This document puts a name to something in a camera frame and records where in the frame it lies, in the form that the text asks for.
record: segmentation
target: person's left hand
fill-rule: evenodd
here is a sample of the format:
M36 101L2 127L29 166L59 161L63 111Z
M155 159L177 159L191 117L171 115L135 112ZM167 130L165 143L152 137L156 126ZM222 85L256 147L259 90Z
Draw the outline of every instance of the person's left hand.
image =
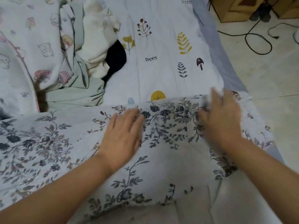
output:
M140 147L144 116L135 116L139 110L128 109L123 114L114 114L108 124L99 151L95 154L107 163L110 175L124 166Z

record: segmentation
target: hand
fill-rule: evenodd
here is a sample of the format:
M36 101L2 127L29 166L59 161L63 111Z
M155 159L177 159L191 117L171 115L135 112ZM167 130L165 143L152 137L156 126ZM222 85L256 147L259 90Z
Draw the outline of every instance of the hand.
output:
M107 163L109 175L124 166L140 147L144 116L136 119L137 113L137 108L128 109L121 115L115 113L110 119L99 151L95 154Z
M217 147L227 152L230 145L242 138L241 111L231 91L224 89L223 102L212 88L212 105L209 112L202 109L198 117L204 124L204 135Z

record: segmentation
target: forearm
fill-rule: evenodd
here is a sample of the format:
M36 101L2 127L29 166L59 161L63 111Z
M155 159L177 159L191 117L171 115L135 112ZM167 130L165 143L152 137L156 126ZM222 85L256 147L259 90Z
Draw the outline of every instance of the forearm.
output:
M96 156L55 182L0 212L2 223L66 223L84 199L110 175L103 158Z
M226 149L284 224L299 223L299 175L242 139Z

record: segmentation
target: yellow leaf print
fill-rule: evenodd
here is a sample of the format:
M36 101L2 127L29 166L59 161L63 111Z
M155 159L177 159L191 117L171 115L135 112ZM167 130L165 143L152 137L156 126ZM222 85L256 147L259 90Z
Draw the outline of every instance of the yellow leaf print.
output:
M135 47L135 40L132 39L132 36L130 35L130 36L128 36L128 37L123 37L123 41L126 42L126 43L128 43L128 46L127 46L126 44L122 43L123 48L126 49L126 50L128 50L128 51L129 51L129 54L131 55L130 50L131 50L133 47Z
M178 49L185 50L185 52L180 52L180 54L181 55L188 54L188 52L192 49L192 46L189 46L190 45L190 42L188 42L189 39L187 39L187 37L185 37L185 34L183 34L183 32L178 33L177 41L178 41L178 45L179 45Z
M157 90L157 91L153 92L150 100L155 101L155 100L161 100L161 99L165 99L165 98L166 98L165 94L162 91Z

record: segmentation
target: black cloth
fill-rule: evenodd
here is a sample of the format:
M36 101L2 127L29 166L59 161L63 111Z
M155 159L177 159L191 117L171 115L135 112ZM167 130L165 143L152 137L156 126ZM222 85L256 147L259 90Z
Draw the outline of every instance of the black cloth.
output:
M102 78L102 80L106 82L110 79L110 77L117 71L119 71L127 62L126 51L123 48L123 45L120 41L116 41L107 51L107 56L105 61L109 65L109 71L106 76Z

